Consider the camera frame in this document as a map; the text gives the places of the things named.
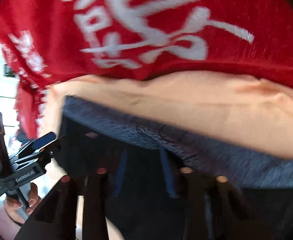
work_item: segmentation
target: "red garment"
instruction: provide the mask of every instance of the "red garment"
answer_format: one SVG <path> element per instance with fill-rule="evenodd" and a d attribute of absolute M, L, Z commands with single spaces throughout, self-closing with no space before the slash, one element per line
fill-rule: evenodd
<path fill-rule="evenodd" d="M 143 80 L 181 70 L 251 74 L 293 88 L 285 0 L 3 0 L 0 43 L 35 95 L 90 73 Z"/>

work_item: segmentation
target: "person's hand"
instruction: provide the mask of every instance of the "person's hand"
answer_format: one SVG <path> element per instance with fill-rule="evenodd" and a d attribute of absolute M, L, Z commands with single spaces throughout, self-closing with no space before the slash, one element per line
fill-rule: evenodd
<path fill-rule="evenodd" d="M 41 198 L 38 196 L 38 187 L 32 182 L 31 190 L 29 192 L 29 206 L 26 209 L 26 214 L 30 215 L 34 211 L 34 209 L 40 204 L 40 202 Z M 6 196 L 4 201 L 4 208 L 13 221 L 19 224 L 24 224 L 24 219 L 16 213 L 16 210 L 22 208 L 22 204 L 18 200 Z"/>

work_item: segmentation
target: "finger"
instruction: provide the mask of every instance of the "finger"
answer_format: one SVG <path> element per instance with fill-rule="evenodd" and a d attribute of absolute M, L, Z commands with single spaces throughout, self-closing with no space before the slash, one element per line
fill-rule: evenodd
<path fill-rule="evenodd" d="M 42 201 L 42 199 L 39 197 L 38 201 L 33 205 L 33 207 L 28 207 L 25 210 L 25 213 L 29 216 L 32 214 L 32 212 L 36 209 L 36 207 L 40 204 L 40 202 Z"/>
<path fill-rule="evenodd" d="M 22 204 L 18 200 L 11 198 L 9 196 L 6 196 L 4 201 L 4 207 L 17 210 L 22 207 Z"/>
<path fill-rule="evenodd" d="M 31 190 L 29 192 L 29 207 L 33 207 L 34 204 L 38 201 L 38 198 L 38 186 L 32 182 Z"/>

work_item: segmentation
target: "beige fabric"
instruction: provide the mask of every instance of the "beige fabric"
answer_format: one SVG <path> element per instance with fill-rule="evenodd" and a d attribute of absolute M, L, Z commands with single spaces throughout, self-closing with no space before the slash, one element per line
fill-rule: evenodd
<path fill-rule="evenodd" d="M 293 90 L 210 71 L 151 81 L 87 75 L 49 88 L 40 134 L 58 133 L 66 95 L 268 154 L 293 158 Z"/>

